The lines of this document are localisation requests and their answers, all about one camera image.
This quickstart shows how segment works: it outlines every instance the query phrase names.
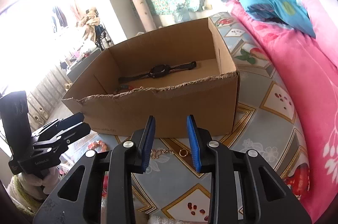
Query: wristwatch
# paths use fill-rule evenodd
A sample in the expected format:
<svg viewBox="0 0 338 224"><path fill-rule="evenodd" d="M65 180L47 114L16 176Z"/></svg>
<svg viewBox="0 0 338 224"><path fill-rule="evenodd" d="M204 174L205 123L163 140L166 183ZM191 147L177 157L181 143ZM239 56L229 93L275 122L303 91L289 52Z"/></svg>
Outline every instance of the wristwatch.
<svg viewBox="0 0 338 224"><path fill-rule="evenodd" d="M176 71L181 71L181 70L190 70L190 69L194 69L195 67L196 67L196 61L193 61L189 64L183 64L183 65L174 66L174 67L171 67L169 65L157 65L145 74L139 74L139 75L131 76L131 77L120 77L119 83L123 84L123 83L135 81L139 79L144 79L144 78L159 78L159 77L166 76L167 74L171 72L176 72Z"/></svg>

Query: black watch strap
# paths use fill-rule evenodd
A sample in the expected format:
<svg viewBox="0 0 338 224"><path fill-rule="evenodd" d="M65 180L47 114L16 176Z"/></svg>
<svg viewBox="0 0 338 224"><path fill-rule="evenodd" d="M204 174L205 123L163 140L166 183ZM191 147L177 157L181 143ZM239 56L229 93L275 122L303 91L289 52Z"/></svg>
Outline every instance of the black watch strap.
<svg viewBox="0 0 338 224"><path fill-rule="evenodd" d="M197 65L196 61L193 61L193 62L188 63L188 64L170 67L169 72L174 72L174 71L178 71L178 70L186 70L186 69L194 69L196 67L196 65Z"/></svg>
<svg viewBox="0 0 338 224"><path fill-rule="evenodd" d="M150 72L147 72L145 74L139 74L139 75L136 75L136 76L131 76L131 77L120 77L119 83L123 84L123 83L127 83L127 82L134 81L134 80L140 80L140 79L148 78L149 75L150 75Z"/></svg>

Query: bracelet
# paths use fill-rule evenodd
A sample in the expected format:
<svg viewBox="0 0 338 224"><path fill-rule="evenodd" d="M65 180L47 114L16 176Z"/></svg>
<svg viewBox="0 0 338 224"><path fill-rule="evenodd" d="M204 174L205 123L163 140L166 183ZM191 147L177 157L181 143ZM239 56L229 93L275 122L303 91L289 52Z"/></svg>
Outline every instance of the bracelet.
<svg viewBox="0 0 338 224"><path fill-rule="evenodd" d="M107 145L102 140L93 141L88 145L89 150L95 150L95 148L98 147L101 147L101 151L99 151L100 153L107 151Z"/></svg>

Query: white glove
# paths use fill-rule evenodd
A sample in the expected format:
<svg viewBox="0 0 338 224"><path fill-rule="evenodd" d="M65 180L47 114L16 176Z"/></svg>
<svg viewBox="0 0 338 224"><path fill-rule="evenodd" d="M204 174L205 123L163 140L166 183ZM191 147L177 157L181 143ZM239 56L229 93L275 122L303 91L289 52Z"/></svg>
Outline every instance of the white glove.
<svg viewBox="0 0 338 224"><path fill-rule="evenodd" d="M60 182L60 172L57 167L49 168L49 174L44 178L38 178L33 174L24 172L19 174L19 181L24 190L32 197L38 200L44 200L46 195L50 194L55 186Z"/></svg>

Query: metal screw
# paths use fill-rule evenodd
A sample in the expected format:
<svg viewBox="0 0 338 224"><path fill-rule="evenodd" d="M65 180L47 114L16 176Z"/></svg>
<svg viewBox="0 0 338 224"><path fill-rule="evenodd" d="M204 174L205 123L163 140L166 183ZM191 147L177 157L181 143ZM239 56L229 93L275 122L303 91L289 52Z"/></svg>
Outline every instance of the metal screw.
<svg viewBox="0 0 338 224"><path fill-rule="evenodd" d="M132 141L126 141L126 142L123 143L123 146L124 146L125 148L130 148L130 147L132 147L133 145L134 145L134 143L133 143Z"/></svg>
<svg viewBox="0 0 338 224"><path fill-rule="evenodd" d="M258 152L256 152L255 150L250 150L248 151L248 155L251 157L256 157L258 155Z"/></svg>
<svg viewBox="0 0 338 224"><path fill-rule="evenodd" d="M87 157L93 157L95 155L96 151L94 150L89 150L89 151L86 151L85 155Z"/></svg>
<svg viewBox="0 0 338 224"><path fill-rule="evenodd" d="M217 141L212 140L212 141L209 142L209 146L212 147L212 148L216 148L216 147L219 146L219 144L218 144Z"/></svg>

